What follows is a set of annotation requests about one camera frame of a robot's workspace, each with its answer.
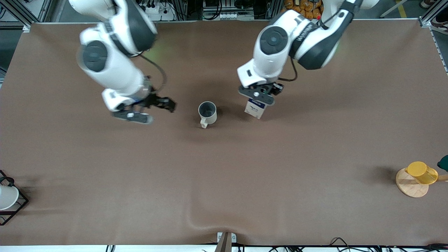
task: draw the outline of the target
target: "mug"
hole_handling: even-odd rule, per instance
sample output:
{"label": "mug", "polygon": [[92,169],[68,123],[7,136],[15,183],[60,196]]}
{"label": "mug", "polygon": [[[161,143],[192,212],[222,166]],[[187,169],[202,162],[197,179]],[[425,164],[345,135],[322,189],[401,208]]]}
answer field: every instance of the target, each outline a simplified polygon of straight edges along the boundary
{"label": "mug", "polygon": [[14,186],[14,179],[10,177],[1,177],[0,183],[7,180],[7,186],[0,185],[0,210],[5,210],[12,207],[19,198],[19,189]]}
{"label": "mug", "polygon": [[216,114],[216,105],[211,101],[204,101],[199,105],[199,115],[201,116],[202,128],[207,128],[207,125],[216,122],[218,115]]}

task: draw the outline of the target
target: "wooden base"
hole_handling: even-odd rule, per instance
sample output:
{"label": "wooden base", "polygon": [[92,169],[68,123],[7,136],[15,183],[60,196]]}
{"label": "wooden base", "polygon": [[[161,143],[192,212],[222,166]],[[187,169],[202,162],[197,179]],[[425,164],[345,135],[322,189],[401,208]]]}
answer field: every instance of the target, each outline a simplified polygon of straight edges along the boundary
{"label": "wooden base", "polygon": [[428,185],[419,184],[411,175],[407,174],[404,168],[396,173],[395,183],[402,193],[412,198],[423,197],[429,189]]}

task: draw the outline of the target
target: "brown tabletop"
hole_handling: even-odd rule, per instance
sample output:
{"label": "brown tabletop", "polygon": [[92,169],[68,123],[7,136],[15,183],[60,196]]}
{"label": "brown tabletop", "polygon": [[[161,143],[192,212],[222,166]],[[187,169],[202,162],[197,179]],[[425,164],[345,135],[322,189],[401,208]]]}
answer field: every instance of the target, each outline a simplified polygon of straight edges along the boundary
{"label": "brown tabletop", "polygon": [[[79,69],[89,25],[34,24],[0,92],[1,169],[30,203],[0,228],[0,244],[208,243],[223,230],[258,245],[448,242],[448,184],[413,199],[393,180],[448,154],[448,77],[430,31],[353,22],[328,66],[298,66],[258,120],[243,112],[236,69],[265,25],[159,24],[147,55],[178,108],[149,110],[146,126],[112,118]],[[282,76],[292,75],[287,64]],[[220,113],[204,130],[206,100]]]}

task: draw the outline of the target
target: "black wire rack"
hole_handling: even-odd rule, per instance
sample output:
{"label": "black wire rack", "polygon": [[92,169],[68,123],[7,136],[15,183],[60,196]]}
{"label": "black wire rack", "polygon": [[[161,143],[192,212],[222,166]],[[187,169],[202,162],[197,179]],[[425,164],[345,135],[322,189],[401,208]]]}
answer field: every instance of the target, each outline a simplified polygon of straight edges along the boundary
{"label": "black wire rack", "polygon": [[[6,174],[3,173],[2,170],[0,170],[0,174],[0,177],[6,177]],[[6,186],[8,184],[8,181],[5,180],[1,184]],[[17,189],[19,190],[19,198],[17,199],[16,203],[14,203],[14,205],[12,205],[8,209],[0,210],[0,226],[3,226],[7,222],[9,222],[9,220],[11,220],[29,202],[29,200],[25,197],[25,195],[23,195],[20,189]]]}

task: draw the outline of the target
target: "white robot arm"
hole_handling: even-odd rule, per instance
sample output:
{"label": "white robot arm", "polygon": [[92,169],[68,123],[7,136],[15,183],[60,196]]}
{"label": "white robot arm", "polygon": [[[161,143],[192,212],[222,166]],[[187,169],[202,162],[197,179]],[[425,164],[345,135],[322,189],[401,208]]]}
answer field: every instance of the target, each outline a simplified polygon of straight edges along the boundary
{"label": "white robot arm", "polygon": [[307,70],[324,67],[333,57],[339,40],[363,0],[346,0],[330,19],[326,29],[293,10],[273,19],[258,35],[254,57],[237,69],[239,93],[266,105],[273,105],[283,85],[276,83],[288,56]]}
{"label": "white robot arm", "polygon": [[[129,59],[149,50],[157,35],[154,24],[135,1],[69,1],[81,14],[103,20],[96,27],[81,32],[78,64],[88,76],[106,88],[102,96],[112,115],[126,121],[149,124],[152,117],[142,113],[143,108],[156,106],[173,112],[176,103],[168,97],[158,97],[149,77]],[[140,106],[139,111],[134,111],[136,105]]]}

